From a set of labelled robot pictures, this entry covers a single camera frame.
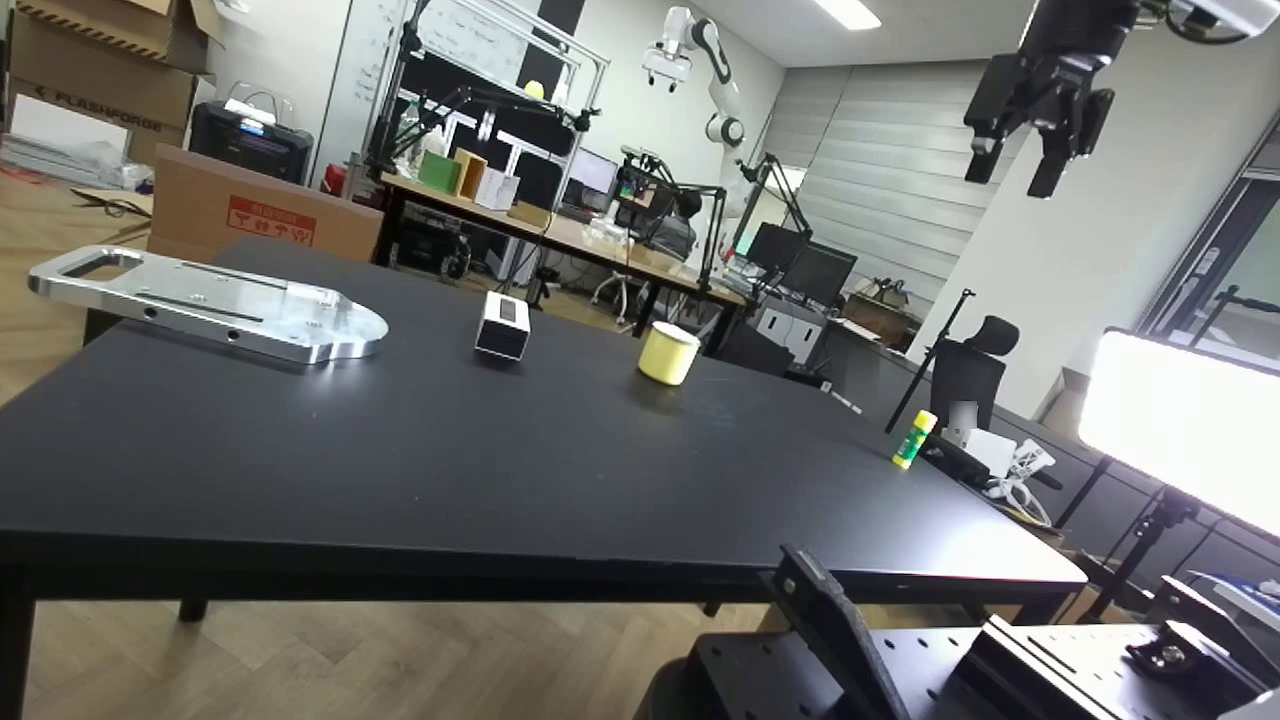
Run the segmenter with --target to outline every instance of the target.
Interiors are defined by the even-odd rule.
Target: red label
[[[273,207],[246,197],[229,199],[229,227],[244,236],[277,236],[287,244],[317,244],[317,214]]]

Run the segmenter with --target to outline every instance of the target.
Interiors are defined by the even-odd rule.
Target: black chair
[[[992,426],[1003,360],[1017,346],[1017,322],[983,315],[981,332],[964,344],[938,341],[932,363],[926,413],[949,424],[964,400],[975,404],[975,426]]]

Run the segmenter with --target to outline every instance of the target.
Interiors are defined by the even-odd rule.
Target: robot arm
[[[1063,169],[1104,132],[1114,90],[1097,90],[1091,80],[1118,54],[1138,7],[1200,42],[1258,35],[1280,14],[1280,0],[1040,0],[1019,46],[989,64],[964,111],[975,132],[964,178],[992,178],[1003,140],[1032,123],[1044,158],[1027,197],[1051,197]]]
[[[743,119],[739,119],[739,87],[733,80],[733,64],[729,64],[717,21],[705,21],[692,7],[673,2],[669,21],[664,21],[664,35],[645,54],[647,85],[664,80],[676,90],[686,80],[692,51],[705,51],[712,64],[709,94],[712,94],[717,111],[705,132],[712,144],[739,147],[747,134]]]
[[[1070,157],[1088,157],[1104,132],[1114,90],[1097,90],[1126,29],[1134,0],[1040,0],[1013,54],[997,54],[964,111],[970,162],[964,178],[983,182],[997,173],[1003,134],[1032,123],[1044,158],[1027,197],[1051,197]]]

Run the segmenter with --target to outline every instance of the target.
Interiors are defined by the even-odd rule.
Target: ceiling
[[[989,58],[1013,51],[1032,0],[863,0],[883,29],[843,31],[810,0],[692,0],[781,69]]]

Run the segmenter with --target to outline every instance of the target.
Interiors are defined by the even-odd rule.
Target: workbench
[[[378,357],[282,371],[120,322],[0,413],[0,717],[37,598],[769,598],[802,543],[852,598],[1025,602],[1084,576],[827,395],[537,315],[474,360],[479,296],[246,244],[232,269],[335,289]]]
[[[634,337],[647,328],[660,289],[718,304],[709,352],[718,346],[718,341],[733,328],[734,313],[747,304],[747,296],[739,296],[739,293],[733,293],[733,289],[723,289],[717,281],[709,289],[701,289],[701,274],[686,272],[685,261],[676,261],[676,256],[664,256],[656,247],[633,244],[622,236],[607,236],[607,233],[599,233],[593,225],[579,225],[579,218],[569,218],[569,214],[556,214],[556,213],[546,213],[546,218],[537,225],[537,218],[518,218],[511,213],[493,213],[493,207],[483,207],[483,203],[474,203],[468,197],[456,197],[456,192],[425,188],[425,182],[391,177],[391,173],[378,177],[378,192],[385,192],[385,233],[378,233],[376,250],[370,250],[370,265],[378,265],[378,269],[395,265],[395,227],[405,218],[405,207],[418,203],[418,207],[429,207],[437,214],[450,214],[461,225],[470,225],[470,227],[483,227],[483,233],[494,233],[494,236],[517,236],[517,238],[528,238],[537,247],[569,250],[575,261],[604,265],[604,269],[615,269],[615,272],[629,272],[629,274],[645,281],[647,296],[645,296],[634,328],[633,328]]]

